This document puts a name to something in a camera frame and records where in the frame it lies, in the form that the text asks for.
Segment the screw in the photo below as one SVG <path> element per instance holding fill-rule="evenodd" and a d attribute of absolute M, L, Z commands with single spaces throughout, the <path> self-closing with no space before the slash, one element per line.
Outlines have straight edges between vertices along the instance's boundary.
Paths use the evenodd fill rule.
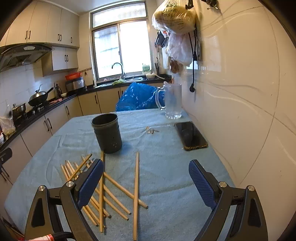
<path fill-rule="evenodd" d="M 222 188 L 227 187 L 227 183 L 226 182 L 219 182 L 219 186 Z"/>
<path fill-rule="evenodd" d="M 44 191 L 44 189 L 45 189 L 45 186 L 44 186 L 44 185 L 42 185 L 42 186 L 40 186 L 40 187 L 38 188 L 38 190 L 39 190 L 40 192 Z"/>
<path fill-rule="evenodd" d="M 74 182 L 72 182 L 72 181 L 69 181 L 66 183 L 66 186 L 69 188 L 72 187 L 73 185 L 74 185 Z"/>
<path fill-rule="evenodd" d="M 252 185 L 248 186 L 248 189 L 249 189 L 251 192 L 255 191 L 255 188 L 254 188 Z"/>

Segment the glass jug handle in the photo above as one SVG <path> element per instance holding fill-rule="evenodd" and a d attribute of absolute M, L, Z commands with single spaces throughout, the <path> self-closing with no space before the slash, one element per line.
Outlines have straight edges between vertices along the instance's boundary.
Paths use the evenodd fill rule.
<path fill-rule="evenodd" d="M 159 92 L 161 91 L 165 91 L 163 87 L 157 87 L 156 89 L 156 93 L 155 93 L 155 102 L 158 108 L 160 108 L 160 110 L 165 109 L 165 106 L 162 106 L 159 102 Z"/>

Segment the smartphone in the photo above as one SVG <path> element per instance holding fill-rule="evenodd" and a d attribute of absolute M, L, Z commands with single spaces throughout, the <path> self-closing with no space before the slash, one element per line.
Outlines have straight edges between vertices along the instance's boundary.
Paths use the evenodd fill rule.
<path fill-rule="evenodd" d="M 192 121 L 175 123 L 174 126 L 177 129 L 185 150 L 190 151 L 208 147 L 208 142 Z"/>

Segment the cup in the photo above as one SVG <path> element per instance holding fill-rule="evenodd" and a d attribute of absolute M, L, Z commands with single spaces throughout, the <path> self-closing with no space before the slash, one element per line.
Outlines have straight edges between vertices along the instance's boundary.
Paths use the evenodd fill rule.
<path fill-rule="evenodd" d="M 159 92 L 164 91 L 165 106 L 159 102 Z M 180 84 L 165 84 L 158 87 L 155 95 L 155 102 L 161 110 L 165 109 L 165 116 L 168 119 L 179 119 L 182 116 L 182 86 Z"/>
<path fill-rule="evenodd" d="M 118 116 L 116 114 L 106 113 L 98 115 L 92 119 L 91 125 L 102 151 L 110 154 L 121 149 L 122 141 L 118 125 Z"/>

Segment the range hood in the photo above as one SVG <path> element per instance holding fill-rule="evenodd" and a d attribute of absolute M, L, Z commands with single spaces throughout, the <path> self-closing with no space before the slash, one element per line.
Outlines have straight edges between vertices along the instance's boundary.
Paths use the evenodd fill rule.
<path fill-rule="evenodd" d="M 6 46 L 0 52 L 0 72 L 32 64 L 51 50 L 48 46 L 34 43 Z"/>

